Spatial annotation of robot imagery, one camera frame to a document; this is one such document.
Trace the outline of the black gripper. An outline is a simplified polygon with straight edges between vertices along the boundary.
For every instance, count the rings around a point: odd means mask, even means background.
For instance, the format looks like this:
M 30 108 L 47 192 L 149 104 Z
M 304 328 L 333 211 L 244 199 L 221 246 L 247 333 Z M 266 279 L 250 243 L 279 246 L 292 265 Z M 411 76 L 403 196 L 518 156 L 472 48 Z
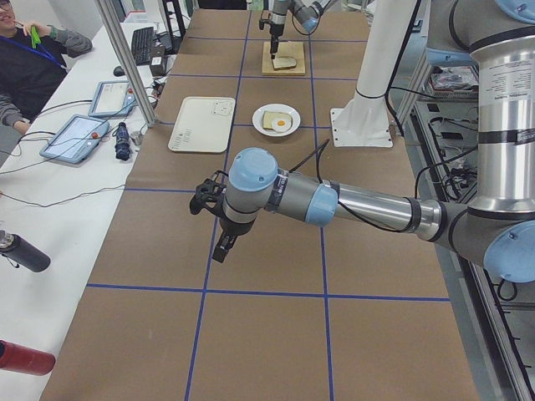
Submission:
M 247 234 L 254 224 L 254 221 L 247 223 L 238 223 L 231 221 L 228 218 L 220 219 L 220 227 L 222 233 L 218 239 L 217 244 L 214 246 L 212 252 L 212 259 L 219 263 L 223 263 L 229 251 L 234 247 L 239 236 Z
M 284 25 L 283 24 L 271 24 L 270 25 L 270 57 L 275 58 L 278 52 L 279 39 L 278 36 L 283 35 Z

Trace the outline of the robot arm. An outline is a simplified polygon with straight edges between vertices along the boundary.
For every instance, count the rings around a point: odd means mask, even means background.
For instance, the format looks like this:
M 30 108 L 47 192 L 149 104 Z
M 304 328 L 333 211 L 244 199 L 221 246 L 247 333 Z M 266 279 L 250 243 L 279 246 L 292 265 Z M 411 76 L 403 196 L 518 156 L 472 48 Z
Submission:
M 385 97 L 415 1 L 380 1 L 354 98 L 334 113 L 334 143 L 357 150 L 353 183 L 281 169 L 266 150 L 240 151 L 215 195 L 222 234 L 213 258 L 266 210 L 316 226 L 335 217 L 435 242 L 510 282 L 534 278 L 534 4 L 433 1 L 428 59 L 479 68 L 477 188 L 467 204 L 393 195 L 407 167 L 392 160 Z
M 331 7 L 332 1 L 313 1 L 306 5 L 303 1 L 274 1 L 266 23 L 269 25 L 270 56 L 275 59 L 278 53 L 279 39 L 283 35 L 287 14 L 299 23 L 305 34 L 311 34 L 319 25 L 323 14 Z

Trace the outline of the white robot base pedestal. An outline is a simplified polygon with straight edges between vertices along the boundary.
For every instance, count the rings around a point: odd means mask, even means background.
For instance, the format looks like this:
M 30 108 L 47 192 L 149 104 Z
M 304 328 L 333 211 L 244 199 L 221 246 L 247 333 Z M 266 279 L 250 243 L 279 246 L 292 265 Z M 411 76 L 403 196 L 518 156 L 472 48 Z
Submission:
M 390 148 L 390 81 L 420 8 L 419 1 L 376 3 L 354 97 L 342 108 L 331 110 L 334 146 Z

